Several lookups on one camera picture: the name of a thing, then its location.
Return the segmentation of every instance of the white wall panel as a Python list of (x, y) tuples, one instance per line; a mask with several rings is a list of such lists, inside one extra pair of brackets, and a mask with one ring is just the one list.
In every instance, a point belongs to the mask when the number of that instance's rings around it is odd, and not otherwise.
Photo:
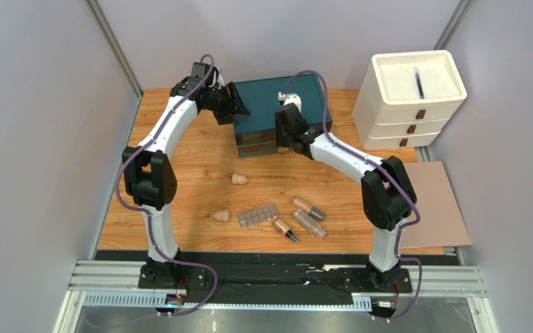
[(173, 87), (212, 53), (226, 80), (315, 69), (359, 88), (376, 53), (432, 49), (457, 0), (100, 0), (144, 88)]
[(0, 3), (0, 332), (50, 332), (137, 99), (82, 1)]
[(533, 2), (476, 0), (448, 50), (468, 99), (432, 145), (501, 332), (533, 332)]

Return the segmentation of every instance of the teal box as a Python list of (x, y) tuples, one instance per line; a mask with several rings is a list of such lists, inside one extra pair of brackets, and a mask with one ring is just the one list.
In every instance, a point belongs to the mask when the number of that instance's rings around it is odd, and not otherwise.
[[(291, 76), (236, 82), (236, 89), (251, 116), (235, 116), (234, 125), (238, 157), (254, 157), (278, 153), (275, 133), (275, 111), (280, 107), (278, 93)], [(286, 94), (301, 98), (301, 114), (309, 125), (322, 123), (324, 94), (318, 78), (306, 74), (296, 78)], [(327, 117), (326, 127), (332, 127), (332, 118)]]

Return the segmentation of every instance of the gray floor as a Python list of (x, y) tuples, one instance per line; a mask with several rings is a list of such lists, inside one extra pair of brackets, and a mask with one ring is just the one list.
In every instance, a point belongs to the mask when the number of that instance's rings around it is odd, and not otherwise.
[[(404, 298), (400, 308), (410, 299)], [(82, 315), (96, 325), (116, 325), (152, 314), (152, 309), (84, 307)], [(372, 321), (367, 313), (340, 311), (260, 311), (204, 309), (175, 318), (150, 318), (114, 330), (94, 329), (82, 320), (76, 332), (227, 332), (227, 333), (344, 333), (344, 332), (475, 332), (465, 298), (422, 298), (409, 316), (391, 324)]]

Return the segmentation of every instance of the wooden table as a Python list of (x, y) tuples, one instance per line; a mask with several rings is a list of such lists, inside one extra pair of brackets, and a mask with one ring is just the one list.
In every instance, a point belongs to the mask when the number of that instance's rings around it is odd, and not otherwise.
[[(359, 137), (351, 112), (357, 90), (330, 90), (333, 133), (355, 147)], [(137, 145), (148, 135), (169, 98), (168, 89), (145, 91), (129, 145)], [(414, 149), (376, 151), (395, 155), (403, 162), (416, 162)], [(324, 163), (295, 153), (239, 159), (232, 125), (218, 126), (213, 114), (202, 111), (185, 131), (171, 159), (178, 179), (172, 202), (174, 235), (181, 250), (368, 253), (372, 225), (363, 213), (361, 190), (351, 179)], [(232, 173), (243, 173), (247, 185), (232, 185)], [(121, 181), (123, 197), (126, 195)], [(294, 196), (311, 202), (327, 216), (322, 226), (328, 235), (320, 240), (307, 233), (291, 218), (296, 210)], [(270, 223), (241, 229), (237, 213), (275, 203), (281, 218), (300, 238), (293, 244), (280, 236)], [(213, 212), (229, 209), (228, 223), (214, 221)], [(99, 248), (147, 249), (142, 215), (124, 209), (113, 197)], [(404, 253), (443, 253), (442, 248), (403, 250)]]

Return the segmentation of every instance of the cardboard sheet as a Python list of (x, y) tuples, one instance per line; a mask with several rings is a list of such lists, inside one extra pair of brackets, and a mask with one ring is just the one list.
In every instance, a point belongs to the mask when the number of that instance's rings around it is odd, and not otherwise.
[[(421, 222), (404, 230), (401, 248), (472, 245), (442, 162), (405, 163)], [(408, 221), (414, 220), (412, 214)]]

